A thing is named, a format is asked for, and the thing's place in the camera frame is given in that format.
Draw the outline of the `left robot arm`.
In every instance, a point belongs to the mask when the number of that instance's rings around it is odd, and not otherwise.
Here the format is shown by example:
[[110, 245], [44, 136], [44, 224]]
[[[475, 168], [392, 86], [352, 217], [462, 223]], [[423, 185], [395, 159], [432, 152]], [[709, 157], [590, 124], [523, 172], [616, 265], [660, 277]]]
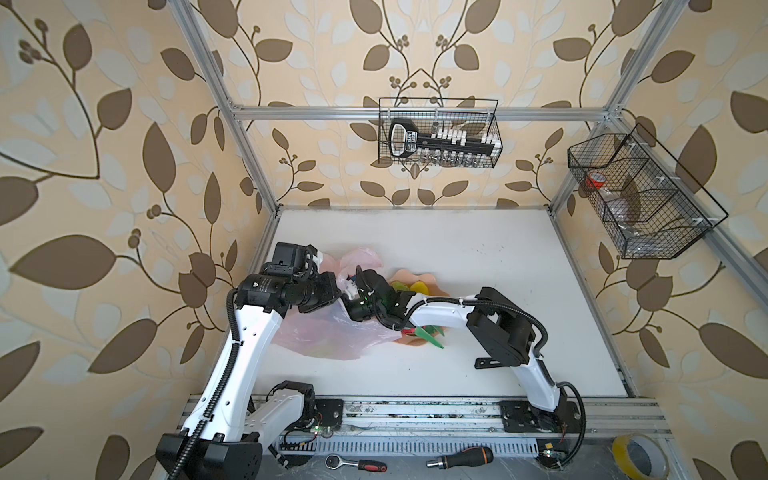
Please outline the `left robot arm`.
[[250, 275], [226, 300], [228, 343], [197, 405], [177, 433], [166, 433], [156, 459], [171, 479], [253, 479], [263, 452], [287, 430], [311, 431], [323, 416], [312, 385], [278, 384], [268, 401], [248, 409], [266, 349], [292, 307], [314, 311], [340, 296], [330, 272]]

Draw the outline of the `yellow lemon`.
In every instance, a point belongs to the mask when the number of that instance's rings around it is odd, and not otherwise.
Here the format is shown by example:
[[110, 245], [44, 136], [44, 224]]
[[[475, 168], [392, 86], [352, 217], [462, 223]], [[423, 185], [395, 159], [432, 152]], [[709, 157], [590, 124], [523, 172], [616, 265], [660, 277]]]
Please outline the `yellow lemon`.
[[427, 296], [430, 295], [430, 290], [429, 290], [428, 286], [424, 282], [422, 282], [422, 281], [417, 281], [417, 282], [411, 284], [409, 289], [411, 291], [419, 293], [419, 294], [423, 294], [423, 295], [427, 295]]

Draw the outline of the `green apple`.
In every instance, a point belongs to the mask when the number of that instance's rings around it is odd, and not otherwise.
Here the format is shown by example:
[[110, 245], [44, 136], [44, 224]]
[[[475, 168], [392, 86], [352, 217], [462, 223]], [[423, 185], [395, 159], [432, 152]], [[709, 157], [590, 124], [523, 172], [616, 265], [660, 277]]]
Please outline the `green apple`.
[[393, 281], [393, 282], [390, 284], [390, 286], [391, 286], [391, 287], [392, 287], [392, 288], [393, 288], [395, 291], [409, 291], [409, 290], [410, 290], [410, 287], [409, 287], [408, 285], [406, 285], [405, 283], [403, 283], [403, 282], [400, 282], [400, 281]]

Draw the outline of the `pink plastic bag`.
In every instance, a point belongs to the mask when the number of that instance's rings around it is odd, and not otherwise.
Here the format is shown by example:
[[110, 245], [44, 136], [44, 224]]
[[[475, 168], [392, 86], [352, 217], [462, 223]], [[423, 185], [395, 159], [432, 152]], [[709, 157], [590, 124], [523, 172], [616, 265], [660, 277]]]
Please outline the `pink plastic bag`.
[[[376, 270], [382, 266], [382, 260], [374, 250], [360, 247], [338, 259], [325, 254], [318, 271], [332, 273], [337, 285], [343, 288], [358, 266]], [[343, 302], [338, 300], [309, 314], [295, 308], [289, 310], [272, 343], [307, 357], [347, 361], [361, 358], [376, 345], [400, 338], [398, 331], [387, 329], [376, 320], [351, 320]]]

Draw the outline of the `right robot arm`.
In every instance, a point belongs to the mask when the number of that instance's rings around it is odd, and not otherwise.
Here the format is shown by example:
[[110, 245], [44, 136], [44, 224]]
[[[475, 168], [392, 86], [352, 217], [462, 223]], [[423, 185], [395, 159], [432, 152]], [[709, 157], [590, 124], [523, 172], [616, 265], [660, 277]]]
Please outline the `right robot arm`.
[[586, 427], [583, 402], [568, 400], [576, 391], [555, 381], [541, 350], [549, 336], [543, 324], [496, 289], [484, 287], [465, 298], [401, 291], [373, 270], [359, 268], [341, 294], [353, 321], [376, 320], [396, 332], [428, 327], [466, 329], [485, 352], [474, 368], [510, 368], [526, 399], [500, 403], [504, 430], [565, 435]]

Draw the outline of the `pink dragon fruit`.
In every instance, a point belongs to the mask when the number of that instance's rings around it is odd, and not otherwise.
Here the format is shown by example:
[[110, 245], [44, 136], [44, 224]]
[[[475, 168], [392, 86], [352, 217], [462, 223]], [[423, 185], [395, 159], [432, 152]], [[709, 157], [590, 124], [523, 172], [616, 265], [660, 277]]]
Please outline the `pink dragon fruit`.
[[430, 344], [438, 349], [443, 349], [444, 345], [438, 340], [438, 336], [445, 336], [442, 327], [426, 326], [407, 328], [401, 331], [401, 338], [397, 340], [397, 343], [413, 347]]

